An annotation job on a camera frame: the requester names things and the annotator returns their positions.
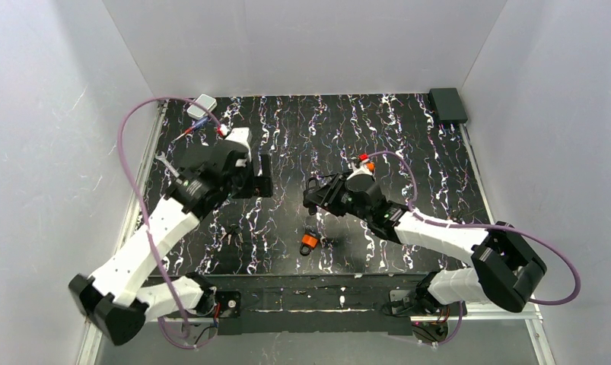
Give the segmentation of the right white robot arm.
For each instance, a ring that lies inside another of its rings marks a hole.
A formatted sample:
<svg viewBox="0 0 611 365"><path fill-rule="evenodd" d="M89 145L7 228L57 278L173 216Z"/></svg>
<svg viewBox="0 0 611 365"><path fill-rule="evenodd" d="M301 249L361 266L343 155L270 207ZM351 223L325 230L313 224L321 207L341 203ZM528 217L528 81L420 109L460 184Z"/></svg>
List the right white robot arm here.
<svg viewBox="0 0 611 365"><path fill-rule="evenodd" d="M428 312L456 302L493 303L512 313L526 306L546 273L546 264L511 226L469 227L429 217L392 202L370 174L338 173L323 186L307 187L304 207L337 217L350 214L376 237L419 246L460 260L457 270L427 274L401 301Z"/></svg>

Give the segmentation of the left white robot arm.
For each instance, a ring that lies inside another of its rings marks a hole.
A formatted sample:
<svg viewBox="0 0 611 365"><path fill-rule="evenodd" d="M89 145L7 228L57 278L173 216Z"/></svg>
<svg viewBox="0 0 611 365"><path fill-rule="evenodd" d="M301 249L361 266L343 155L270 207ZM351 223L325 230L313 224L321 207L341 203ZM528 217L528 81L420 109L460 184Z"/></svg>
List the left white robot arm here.
<svg viewBox="0 0 611 365"><path fill-rule="evenodd" d="M161 260L229 198L270 198L272 158L235 141L189 149L155 209L119 251L92 274L78 274L68 288L80 312L116 346L132 340L146 322L185 310L215 311L216 286L199 274L145 286Z"/></svg>

